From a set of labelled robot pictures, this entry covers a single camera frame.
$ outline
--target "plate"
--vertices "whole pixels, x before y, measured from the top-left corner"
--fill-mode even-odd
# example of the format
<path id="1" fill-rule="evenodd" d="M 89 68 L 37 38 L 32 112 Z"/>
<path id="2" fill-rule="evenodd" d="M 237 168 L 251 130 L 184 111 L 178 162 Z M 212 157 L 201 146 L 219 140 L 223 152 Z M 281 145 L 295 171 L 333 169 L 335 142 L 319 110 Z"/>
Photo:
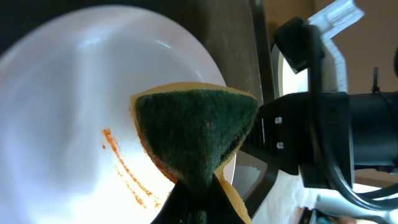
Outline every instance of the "plate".
<path id="1" fill-rule="evenodd" d="M 225 86 L 199 41 L 148 10 L 82 9 L 20 40 L 0 59 L 0 223 L 150 223 L 174 185 L 129 96 L 173 82 Z"/>

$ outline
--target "screw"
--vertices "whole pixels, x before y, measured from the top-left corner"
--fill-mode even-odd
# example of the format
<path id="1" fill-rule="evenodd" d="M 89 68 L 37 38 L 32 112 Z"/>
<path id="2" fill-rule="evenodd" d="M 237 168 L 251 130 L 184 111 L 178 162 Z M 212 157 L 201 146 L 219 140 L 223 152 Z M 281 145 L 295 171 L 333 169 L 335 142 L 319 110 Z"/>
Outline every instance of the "screw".
<path id="1" fill-rule="evenodd" d="M 283 142 L 278 142 L 278 143 L 276 144 L 276 148 L 277 148 L 277 149 L 284 149 L 284 143 L 283 143 Z"/>
<path id="2" fill-rule="evenodd" d="M 275 124 L 282 124 L 282 118 L 281 117 L 275 118 Z"/>

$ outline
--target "dark tabletop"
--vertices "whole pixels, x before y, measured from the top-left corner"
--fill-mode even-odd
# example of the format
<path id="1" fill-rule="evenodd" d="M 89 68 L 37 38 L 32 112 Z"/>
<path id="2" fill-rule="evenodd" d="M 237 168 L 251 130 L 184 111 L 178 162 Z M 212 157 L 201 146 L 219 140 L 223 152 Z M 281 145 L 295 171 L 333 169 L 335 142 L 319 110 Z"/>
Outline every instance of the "dark tabletop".
<path id="1" fill-rule="evenodd" d="M 5 0 L 0 2 L 0 54 L 44 22 L 102 4 L 139 6 L 178 22 L 205 46 L 228 86 L 249 91 L 262 104 L 256 35 L 248 0 Z"/>

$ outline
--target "wooden floor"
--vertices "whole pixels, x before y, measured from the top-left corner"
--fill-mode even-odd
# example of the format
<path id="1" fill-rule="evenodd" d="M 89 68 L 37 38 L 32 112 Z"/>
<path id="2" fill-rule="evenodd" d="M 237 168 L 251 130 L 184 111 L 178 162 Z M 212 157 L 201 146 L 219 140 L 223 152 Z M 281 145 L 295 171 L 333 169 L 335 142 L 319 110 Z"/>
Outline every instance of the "wooden floor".
<path id="1" fill-rule="evenodd" d="M 315 14 L 315 0 L 263 0 L 270 35 L 274 42 L 274 31 L 289 19 L 299 16 L 305 21 Z"/>

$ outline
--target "green sponge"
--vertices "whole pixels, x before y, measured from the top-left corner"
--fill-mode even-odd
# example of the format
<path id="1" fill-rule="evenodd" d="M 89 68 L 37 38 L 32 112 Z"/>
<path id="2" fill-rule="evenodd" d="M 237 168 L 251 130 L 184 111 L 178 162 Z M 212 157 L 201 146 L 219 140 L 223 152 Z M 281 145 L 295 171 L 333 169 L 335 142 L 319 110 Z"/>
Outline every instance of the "green sponge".
<path id="1" fill-rule="evenodd" d="M 149 155 L 197 197 L 250 132 L 258 109 L 251 95 L 205 88 L 141 95 L 132 106 Z"/>

